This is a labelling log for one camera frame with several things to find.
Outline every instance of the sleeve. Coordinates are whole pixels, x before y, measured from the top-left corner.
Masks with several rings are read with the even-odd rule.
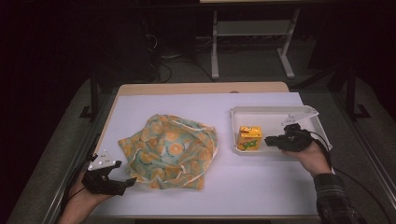
[[[366,223],[351,205],[343,180],[337,175],[321,174],[314,177],[317,191],[317,209],[322,223]]]

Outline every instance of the metal frame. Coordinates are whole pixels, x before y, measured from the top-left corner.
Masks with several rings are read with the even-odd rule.
[[[286,41],[282,48],[277,50],[279,59],[285,69],[287,78],[293,79],[294,73],[291,69],[287,52],[297,23],[300,9],[296,8],[291,20],[287,21],[218,21],[218,12],[213,13],[213,44],[211,53],[212,78],[219,78],[218,63],[218,36],[230,35],[285,35]]]

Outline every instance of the person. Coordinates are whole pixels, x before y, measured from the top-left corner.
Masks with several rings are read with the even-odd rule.
[[[351,205],[342,179],[332,173],[332,169],[315,141],[303,151],[282,150],[282,153],[297,158],[305,170],[312,175],[317,191],[318,215],[323,224],[366,223],[361,214]],[[81,183],[83,174],[79,175],[75,186],[71,189],[70,193],[74,196],[64,209],[60,224],[82,222],[98,204],[112,197],[112,195],[92,194],[84,189]]]
[[[361,214],[351,205],[343,180],[332,173],[330,165],[315,141],[303,151],[282,150],[282,153],[297,158],[314,178],[318,215],[322,223],[366,223]]]

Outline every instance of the cable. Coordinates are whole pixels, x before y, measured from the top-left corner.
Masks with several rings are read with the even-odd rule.
[[[74,193],[72,196],[70,196],[68,200],[70,201],[70,199],[72,199],[74,196],[78,195],[78,194],[79,194],[80,192],[82,192],[84,189],[85,189],[85,187],[82,188],[82,189],[79,189],[76,193]]]
[[[195,40],[199,40],[199,39],[208,39],[208,40],[206,40],[206,42],[204,44],[201,44],[200,46],[198,46],[197,50],[200,50],[200,48],[204,48],[205,46],[207,46],[210,43],[212,43],[212,37],[210,37],[210,36],[196,37],[195,38]]]
[[[152,47],[152,49],[149,49],[150,51],[154,51],[155,48],[157,48],[157,45],[158,45],[158,39],[157,39],[157,37],[155,37],[155,35],[146,35],[146,37],[152,37],[152,38],[154,38],[155,44],[154,44],[154,46]]]
[[[378,205],[379,208],[381,209],[382,213],[384,214],[385,219],[387,220],[387,222],[388,222],[389,224],[392,224],[391,219],[390,219],[388,213],[385,211],[384,206],[382,206],[382,204],[380,203],[380,201],[374,196],[374,194],[373,194],[370,190],[368,190],[368,189],[367,189],[366,187],[364,187],[363,184],[361,184],[358,180],[356,180],[356,179],[353,178],[352,176],[348,175],[348,174],[345,173],[344,171],[341,171],[341,170],[339,170],[339,169],[337,169],[337,168],[334,168],[334,167],[333,167],[333,169],[334,169],[334,171],[336,171],[336,172],[338,172],[338,173],[341,173],[342,175],[346,176],[347,178],[349,178],[350,180],[352,180],[355,184],[357,184],[358,186],[360,186],[364,191],[366,191],[366,192],[373,198],[373,200],[377,203],[377,205]]]
[[[190,63],[190,64],[193,64],[193,65],[195,65],[195,66],[197,66],[197,67],[199,67],[199,68],[201,68],[201,70],[203,70],[204,72],[205,72],[205,74],[210,78],[210,80],[212,81],[212,82],[214,82],[215,80],[212,78],[212,76],[210,76],[210,74],[209,73],[207,73],[206,72],[206,70],[201,66],[201,65],[199,65],[199,64],[197,64],[197,63],[193,63],[193,62],[189,62],[189,61],[181,61],[181,62],[166,62],[166,63]]]
[[[241,46],[240,44],[235,44],[232,38],[228,38],[228,41],[230,41],[231,43],[230,44],[226,44],[225,46],[218,45],[218,52],[219,53],[222,53],[222,54],[235,54],[235,53],[241,51],[241,49],[235,49],[236,46]],[[231,50],[227,51],[227,50],[221,49],[221,47],[230,48]]]
[[[201,44],[200,46],[198,46],[197,49],[196,49],[197,51],[206,49],[207,47],[210,46],[211,43],[213,43],[212,37],[210,37],[210,36],[209,37],[202,37],[201,39],[205,39],[205,38],[207,38],[209,40],[207,40],[204,44]]]
[[[171,79],[172,75],[173,75],[172,69],[171,69],[170,67],[166,66],[166,65],[163,64],[163,63],[160,64],[160,65],[158,65],[158,66],[162,66],[162,67],[165,67],[165,68],[168,69],[168,71],[169,71],[169,77],[168,77],[166,80],[163,80],[163,79],[161,78],[161,73],[160,73],[160,72],[158,73],[159,79],[160,79],[161,83],[166,83],[166,82],[168,82],[168,81]]]
[[[163,60],[174,60],[176,58],[182,57],[183,54],[174,54],[174,55],[170,55],[170,56],[161,56],[160,58]]]
[[[324,138],[323,138],[322,136],[320,136],[320,134],[314,133],[314,132],[309,132],[309,133],[313,133],[313,134],[317,135],[318,137],[320,137],[320,139],[321,139],[321,140],[324,142],[324,144],[326,145],[326,150],[327,150],[328,152],[330,152],[329,145],[327,144],[326,140],[324,140]]]
[[[73,170],[73,173],[71,174],[70,179],[67,182],[66,188],[64,189],[64,195],[62,196],[62,199],[61,199],[61,212],[59,213],[59,217],[64,213],[64,209],[66,208],[69,200],[76,195],[76,194],[74,194],[72,197],[69,197],[70,190],[73,187],[73,185],[75,184],[76,180],[78,179],[78,175],[79,175],[82,167],[84,166],[85,162],[87,162],[87,161],[88,161],[88,159],[85,159],[81,164],[79,164]]]

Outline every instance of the patterned towel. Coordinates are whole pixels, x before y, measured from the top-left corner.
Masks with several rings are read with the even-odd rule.
[[[121,139],[127,172],[153,189],[202,189],[217,153],[214,127],[170,115],[154,115],[140,132]]]

